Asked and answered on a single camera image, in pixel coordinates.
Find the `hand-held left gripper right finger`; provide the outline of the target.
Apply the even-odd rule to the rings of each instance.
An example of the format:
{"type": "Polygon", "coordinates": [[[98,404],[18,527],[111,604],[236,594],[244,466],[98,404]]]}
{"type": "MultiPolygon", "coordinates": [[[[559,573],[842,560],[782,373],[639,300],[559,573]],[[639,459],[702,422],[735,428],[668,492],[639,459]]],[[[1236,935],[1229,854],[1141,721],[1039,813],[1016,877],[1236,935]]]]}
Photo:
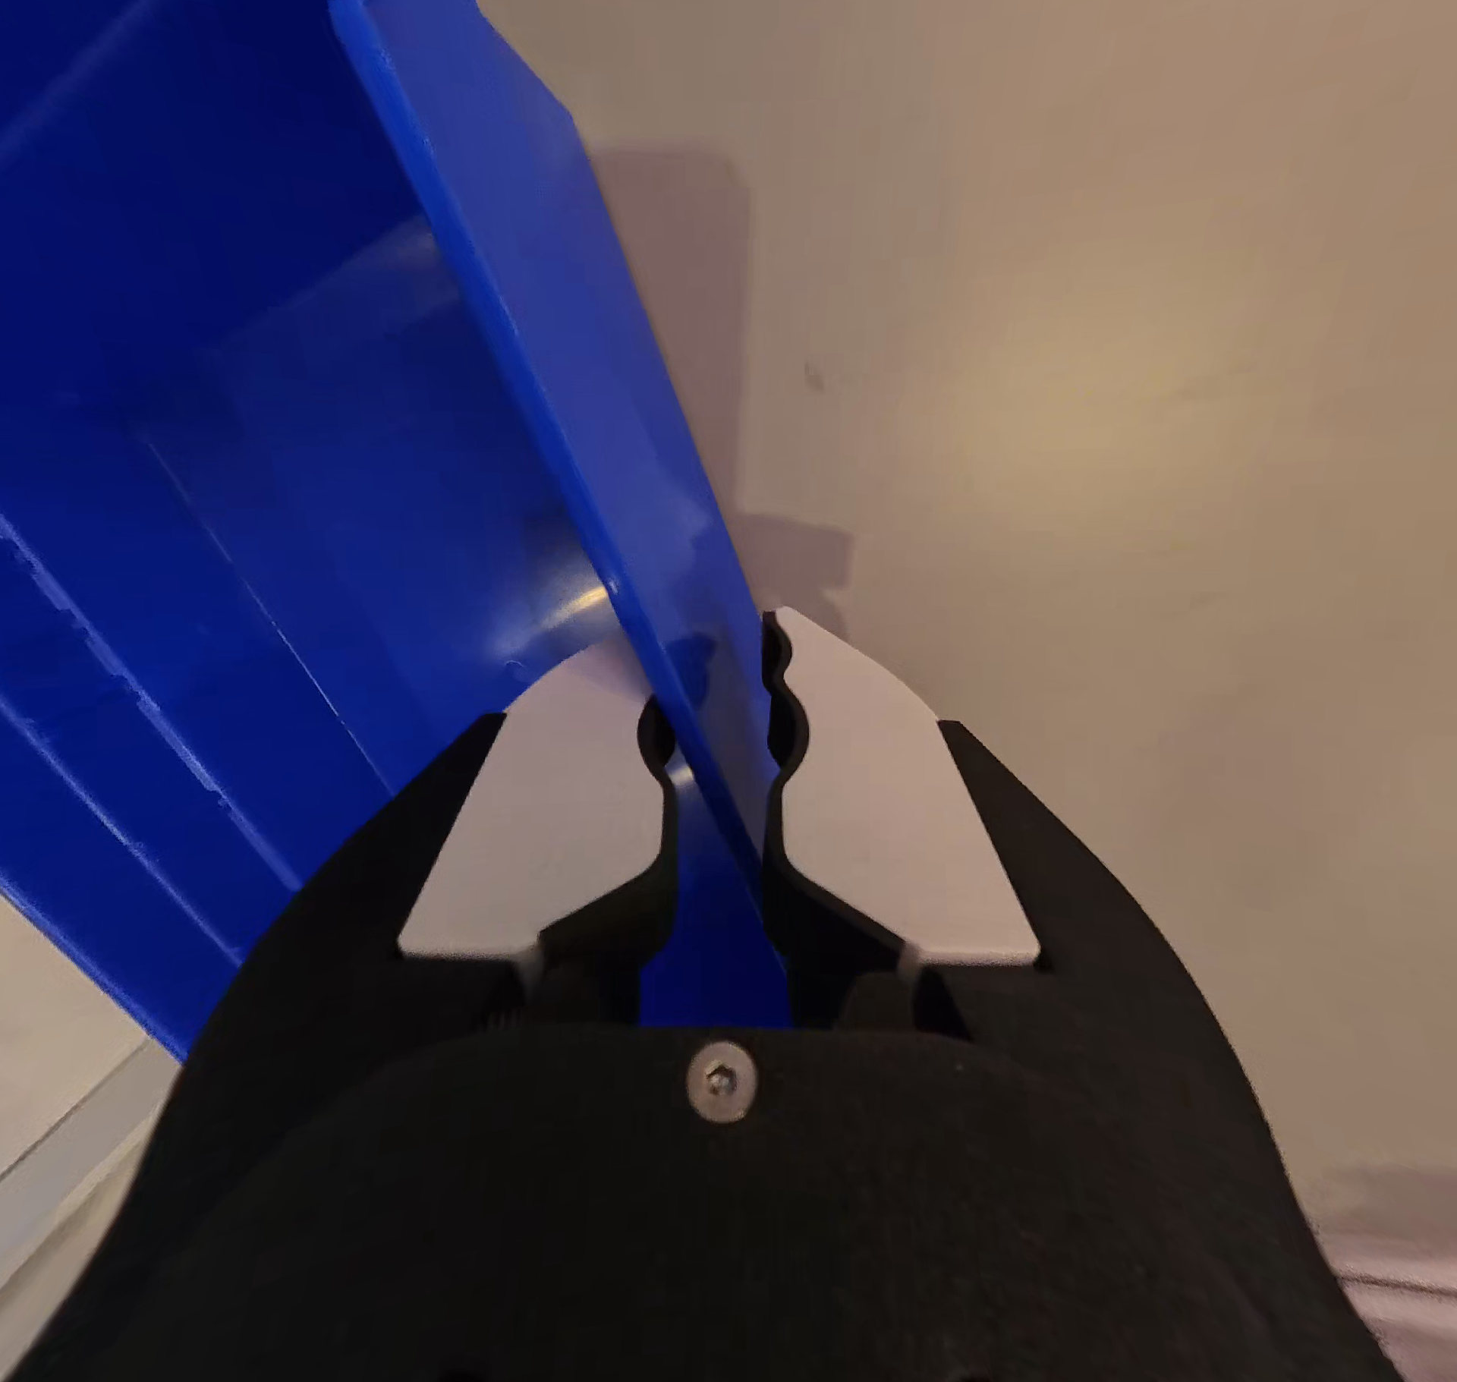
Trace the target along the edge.
{"type": "Polygon", "coordinates": [[[1031,970],[1041,944],[932,708],[793,609],[764,618],[763,922],[787,961],[1031,970]]]}

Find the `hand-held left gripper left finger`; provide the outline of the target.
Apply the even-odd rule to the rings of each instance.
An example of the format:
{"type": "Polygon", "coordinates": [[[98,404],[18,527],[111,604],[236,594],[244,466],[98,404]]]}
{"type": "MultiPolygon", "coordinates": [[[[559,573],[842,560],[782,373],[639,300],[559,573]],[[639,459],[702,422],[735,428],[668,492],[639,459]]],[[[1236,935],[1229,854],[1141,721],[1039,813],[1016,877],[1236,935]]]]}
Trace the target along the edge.
{"type": "Polygon", "coordinates": [[[678,914],[675,747],[628,644],[556,666],[504,714],[400,952],[502,963],[527,989],[563,968],[639,971],[678,914]]]}

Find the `blue plastic bin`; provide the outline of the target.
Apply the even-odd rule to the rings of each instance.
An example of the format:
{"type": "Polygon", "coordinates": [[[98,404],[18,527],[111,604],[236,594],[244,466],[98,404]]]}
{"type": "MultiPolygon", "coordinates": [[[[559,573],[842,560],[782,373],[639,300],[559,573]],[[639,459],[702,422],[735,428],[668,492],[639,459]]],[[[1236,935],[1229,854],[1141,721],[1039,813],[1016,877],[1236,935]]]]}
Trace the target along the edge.
{"type": "Polygon", "coordinates": [[[780,1028],[748,581],[569,111],[476,0],[2,0],[3,896],[184,1061],[289,896],[621,631],[657,1026],[780,1028]]]}

